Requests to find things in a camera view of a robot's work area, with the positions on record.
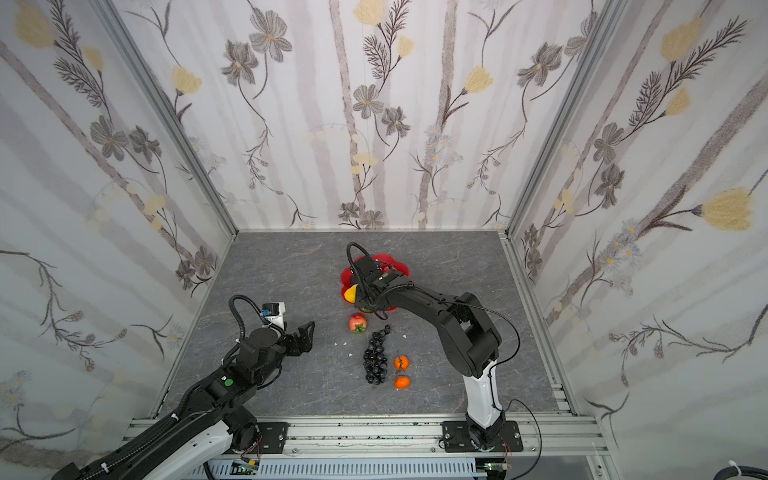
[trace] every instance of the wall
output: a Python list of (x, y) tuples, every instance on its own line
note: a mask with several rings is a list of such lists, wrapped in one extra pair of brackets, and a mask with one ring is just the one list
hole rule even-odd
[(515, 231), (627, 480), (766, 466), (766, 26), (765, 2), (630, 2)]
[(0, 6), (0, 470), (150, 413), (229, 236), (87, 2)]
[(474, 229), (506, 227), (602, 2), (116, 5), (239, 227)]

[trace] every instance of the metal corner post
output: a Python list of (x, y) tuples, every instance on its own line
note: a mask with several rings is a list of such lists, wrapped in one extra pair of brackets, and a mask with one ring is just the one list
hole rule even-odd
[(534, 163), (533, 171), (523, 189), (523, 193), (512, 211), (512, 216), (507, 225), (506, 234), (511, 239), (511, 235), (518, 229), (523, 221), (525, 212), (531, 206), (536, 190), (541, 184), (548, 165), (558, 151), (558, 146), (565, 134), (568, 123), (576, 112), (576, 107), (581, 100), (584, 92), (587, 90), (589, 81), (593, 73), (597, 70), (603, 52), (618, 26), (621, 14), (630, 0), (606, 0), (603, 12), (598, 17), (597, 24), (594, 26), (594, 34), (589, 38), (587, 46), (584, 48), (584, 57), (578, 63), (576, 73), (568, 90), (558, 109), (557, 116), (552, 121), (547, 138), (539, 151), (539, 155)]
[(128, 69), (131, 71), (141, 90), (146, 95), (154, 112), (163, 122), (166, 131), (181, 152), (182, 157), (187, 161), (190, 172), (197, 181), (197, 184), (200, 185), (200, 188), (203, 190), (206, 199), (227, 228), (229, 234), (232, 236), (236, 235), (237, 226), (232, 220), (229, 211), (227, 211), (227, 208), (221, 201), (216, 188), (206, 174), (205, 168), (200, 162), (200, 158), (197, 157), (192, 145), (190, 145), (187, 135), (184, 133), (184, 127), (181, 126), (181, 123), (173, 113), (163, 89), (157, 83), (149, 65), (147, 65), (147, 62), (144, 61), (144, 58), (141, 56), (125, 23), (123, 23), (120, 18), (120, 14), (118, 14), (118, 10), (114, 6), (114, 3), (112, 3), (112, 0), (89, 1), (96, 16), (98, 16), (104, 29), (107, 31), (107, 34), (110, 36), (112, 42), (118, 48), (118, 51), (120, 51), (121, 56), (127, 63)]

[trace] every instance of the black mounting plate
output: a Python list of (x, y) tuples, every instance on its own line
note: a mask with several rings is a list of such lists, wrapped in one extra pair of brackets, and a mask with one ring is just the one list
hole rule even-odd
[(261, 432), (261, 441), (259, 442), (259, 453), (261, 455), (273, 453), (283, 453), (283, 447), (288, 437), (287, 422), (258, 422)]
[[(518, 428), (517, 422), (511, 420), (504, 422), (498, 436), (507, 442), (507, 445), (509, 445), (513, 452), (523, 451), (523, 440), (520, 437), (520, 428)], [(472, 440), (469, 438), (467, 422), (443, 422), (442, 437), (445, 453), (476, 452)], [(504, 444), (500, 442), (492, 450), (492, 452), (503, 451)]]

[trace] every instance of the marble surface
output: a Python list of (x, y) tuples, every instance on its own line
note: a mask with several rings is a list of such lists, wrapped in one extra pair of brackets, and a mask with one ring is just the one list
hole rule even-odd
[[(169, 412), (186, 388), (220, 362), (237, 337), (227, 301), (242, 293), (257, 303), (283, 301), (288, 330), (315, 320), (314, 348), (287, 357), (283, 374), (247, 403), (254, 415), (381, 415), (464, 412), (467, 399), (462, 376), (448, 363), (437, 332), (425, 320), (402, 309), (389, 314), (392, 334), (385, 341), (389, 363), (408, 356), (408, 389), (387, 381), (365, 380), (362, 351), (370, 333), (384, 322), (369, 317), (369, 331), (348, 330), (355, 310), (340, 297), (339, 274), (347, 267), (349, 241), (372, 255), (389, 253), (406, 263), (414, 282), (439, 292), (474, 293), (482, 305), (505, 314), (518, 328), (519, 354), (497, 368), (498, 391), (506, 404), (518, 398), (533, 411), (556, 411), (531, 328), (496, 232), (333, 232), (241, 233), (221, 265), (221, 272), (200, 322), (170, 386), (161, 414)], [(248, 331), (257, 326), (246, 305), (240, 309)], [(515, 334), (500, 318), (491, 318), (502, 335), (502, 359), (515, 349)], [(511, 410), (518, 410), (517, 403)]]

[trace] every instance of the robotic arm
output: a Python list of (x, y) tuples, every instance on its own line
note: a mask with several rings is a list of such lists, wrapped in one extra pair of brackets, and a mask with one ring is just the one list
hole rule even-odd
[[(352, 260), (352, 247), (363, 253), (358, 260)], [(468, 433), (474, 447), (493, 449), (505, 423), (504, 413), (495, 407), (501, 403), (492, 368), (502, 338), (477, 297), (471, 293), (445, 295), (420, 287), (391, 266), (384, 272), (381, 264), (354, 242), (347, 245), (346, 255), (353, 272), (352, 283), (357, 283), (356, 308), (375, 313), (397, 306), (435, 326), (445, 356), (464, 376)]]
[[(249, 303), (263, 323), (248, 337), (235, 300)], [(261, 439), (256, 418), (243, 404), (277, 380), (286, 356), (312, 349), (315, 330), (309, 322), (298, 333), (285, 333), (283, 304), (265, 303), (263, 308), (246, 296), (233, 296), (230, 309), (240, 336), (221, 366), (192, 385), (172, 413), (138, 437), (83, 469), (71, 463), (52, 480), (174, 480), (230, 448), (243, 451)]]

